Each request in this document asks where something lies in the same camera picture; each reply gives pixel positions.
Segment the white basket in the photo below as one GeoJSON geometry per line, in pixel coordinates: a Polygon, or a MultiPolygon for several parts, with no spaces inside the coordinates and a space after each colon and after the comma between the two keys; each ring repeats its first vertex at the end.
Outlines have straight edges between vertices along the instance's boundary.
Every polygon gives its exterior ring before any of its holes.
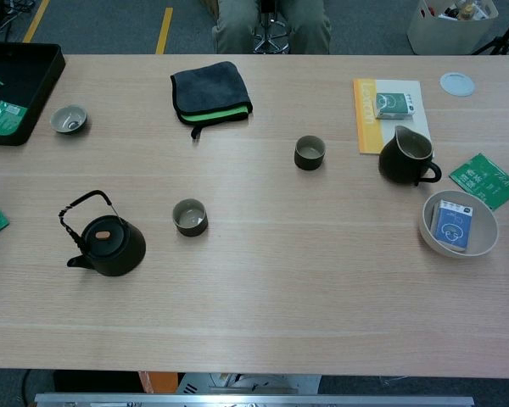
{"type": "Polygon", "coordinates": [[[438,17],[446,8],[452,6],[452,0],[428,0],[435,12],[433,16],[425,0],[418,2],[411,25],[407,30],[409,43],[418,55],[466,55],[475,50],[475,46],[488,31],[498,10],[490,0],[483,0],[481,9],[488,15],[486,20],[445,20],[438,17]]]}

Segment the teapot handle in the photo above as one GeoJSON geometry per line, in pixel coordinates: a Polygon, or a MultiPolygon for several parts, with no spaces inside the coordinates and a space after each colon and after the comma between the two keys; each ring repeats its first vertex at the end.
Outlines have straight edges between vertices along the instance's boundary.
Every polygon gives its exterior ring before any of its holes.
{"type": "Polygon", "coordinates": [[[81,237],[76,233],[76,231],[74,231],[71,227],[69,227],[66,224],[66,222],[64,222],[64,215],[66,215],[66,212],[68,212],[70,209],[72,209],[73,207],[79,205],[81,202],[86,201],[87,199],[93,197],[94,195],[100,195],[103,198],[103,200],[105,201],[105,203],[107,205],[109,205],[111,207],[111,209],[115,212],[115,214],[117,215],[117,218],[119,218],[119,222],[122,225],[124,225],[124,222],[120,218],[119,214],[117,214],[117,211],[113,207],[113,204],[109,200],[108,196],[105,193],[103,193],[103,191],[100,191],[100,190],[96,189],[96,190],[90,191],[89,193],[86,193],[82,197],[76,199],[74,202],[72,202],[71,204],[69,204],[68,206],[66,206],[64,209],[62,209],[60,211],[59,219],[60,219],[60,225],[64,226],[64,228],[66,229],[68,234],[71,236],[72,239],[74,239],[74,242],[76,242],[77,247],[82,252],[86,252],[87,251],[87,245],[85,244],[85,241],[83,239],[81,239],[81,237]]]}

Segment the black tray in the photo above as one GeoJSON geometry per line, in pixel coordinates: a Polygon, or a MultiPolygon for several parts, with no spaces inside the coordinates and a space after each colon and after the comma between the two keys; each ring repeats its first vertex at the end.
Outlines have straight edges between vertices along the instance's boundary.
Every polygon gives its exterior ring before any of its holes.
{"type": "Polygon", "coordinates": [[[26,108],[17,131],[0,136],[0,144],[18,146],[28,140],[65,66],[56,44],[0,42],[0,101],[26,108]]]}

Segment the teapot spout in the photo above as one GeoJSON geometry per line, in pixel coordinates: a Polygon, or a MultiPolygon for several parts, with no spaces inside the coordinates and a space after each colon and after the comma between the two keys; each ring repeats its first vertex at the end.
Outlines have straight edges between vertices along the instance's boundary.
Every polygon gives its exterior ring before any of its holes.
{"type": "Polygon", "coordinates": [[[85,256],[77,256],[69,259],[66,264],[68,267],[81,267],[83,269],[94,270],[94,266],[87,260],[85,256]]]}

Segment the person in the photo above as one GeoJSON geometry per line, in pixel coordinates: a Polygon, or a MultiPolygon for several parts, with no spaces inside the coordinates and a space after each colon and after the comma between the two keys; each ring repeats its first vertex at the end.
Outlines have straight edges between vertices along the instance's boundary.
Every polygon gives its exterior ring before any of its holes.
{"type": "MultiPolygon", "coordinates": [[[[328,54],[330,20],[324,0],[277,0],[287,21],[290,53],[328,54]]],[[[260,0],[219,0],[219,18],[213,27],[217,53],[252,53],[260,24],[260,0]]]]}

